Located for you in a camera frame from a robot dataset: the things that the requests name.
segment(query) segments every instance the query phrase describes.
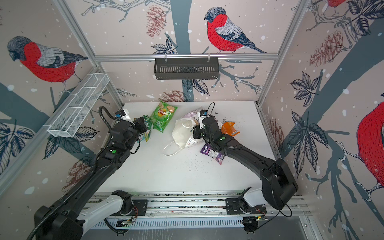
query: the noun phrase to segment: black metal shelf basket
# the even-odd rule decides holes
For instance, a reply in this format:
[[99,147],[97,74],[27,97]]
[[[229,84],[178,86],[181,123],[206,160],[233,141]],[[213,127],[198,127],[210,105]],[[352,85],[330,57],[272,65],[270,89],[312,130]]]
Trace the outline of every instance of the black metal shelf basket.
[[156,79],[217,79],[218,58],[156,58]]

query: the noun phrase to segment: white wire basket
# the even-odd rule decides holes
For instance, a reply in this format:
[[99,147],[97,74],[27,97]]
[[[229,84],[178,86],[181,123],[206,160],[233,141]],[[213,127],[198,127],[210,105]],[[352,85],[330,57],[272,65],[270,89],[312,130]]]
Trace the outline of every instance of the white wire basket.
[[75,95],[74,98],[52,123],[48,132],[54,137],[73,137],[108,83],[107,74],[90,74],[84,86],[77,93],[71,94]]

